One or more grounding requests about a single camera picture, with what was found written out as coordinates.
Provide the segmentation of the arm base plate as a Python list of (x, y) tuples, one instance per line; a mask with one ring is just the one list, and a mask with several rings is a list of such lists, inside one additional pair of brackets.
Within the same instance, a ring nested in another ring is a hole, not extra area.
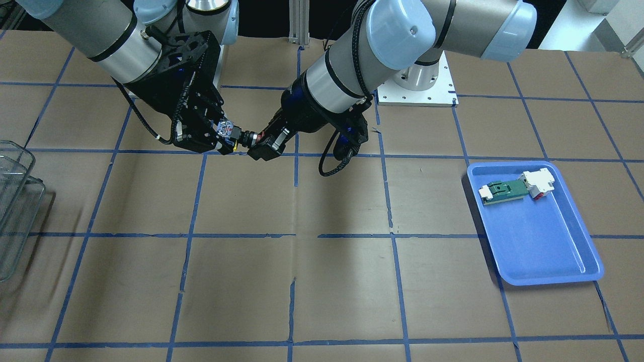
[(455, 107), (458, 98), (443, 50), (431, 49), (377, 89), (378, 103), (389, 106)]

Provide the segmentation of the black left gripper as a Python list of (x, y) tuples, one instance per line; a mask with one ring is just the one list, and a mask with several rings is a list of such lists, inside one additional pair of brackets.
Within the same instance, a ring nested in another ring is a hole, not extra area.
[(340, 148), (360, 147), (368, 142), (367, 122), (363, 116), (366, 105), (352, 106), (334, 113), (318, 105), (304, 75), (300, 75), (281, 96), (281, 107), (272, 122), (262, 131), (259, 140), (248, 150), (254, 160), (270, 161), (282, 155), (287, 142), (298, 132), (314, 133), (331, 124), (344, 140)]

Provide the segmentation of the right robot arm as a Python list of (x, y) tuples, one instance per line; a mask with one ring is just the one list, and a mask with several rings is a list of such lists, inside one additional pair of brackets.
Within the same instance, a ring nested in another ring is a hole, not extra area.
[(221, 46), (238, 34), (237, 1), (20, 1), (127, 97), (170, 118), (163, 144), (196, 153), (234, 151), (241, 130), (225, 116), (215, 78)]

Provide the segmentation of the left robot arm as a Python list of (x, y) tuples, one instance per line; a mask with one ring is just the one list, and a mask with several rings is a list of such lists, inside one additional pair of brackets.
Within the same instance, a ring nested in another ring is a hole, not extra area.
[(368, 140), (363, 112), (380, 85), (432, 66), (444, 50), (514, 60), (536, 21), (535, 7), (522, 1), (358, 1), (349, 29), (283, 92), (248, 154), (274, 159), (297, 133), (331, 124), (338, 133), (334, 156), (346, 160)]

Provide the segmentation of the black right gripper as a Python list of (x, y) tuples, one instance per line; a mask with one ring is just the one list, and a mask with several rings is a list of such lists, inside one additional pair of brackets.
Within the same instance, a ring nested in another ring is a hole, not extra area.
[(156, 112), (170, 117), (170, 137), (162, 138), (133, 108), (143, 126), (159, 142), (196, 153), (232, 153), (232, 142), (216, 133), (224, 118), (223, 98), (214, 85), (221, 46), (210, 31), (179, 34), (163, 44), (157, 64), (138, 81), (115, 81), (130, 106), (131, 91)]

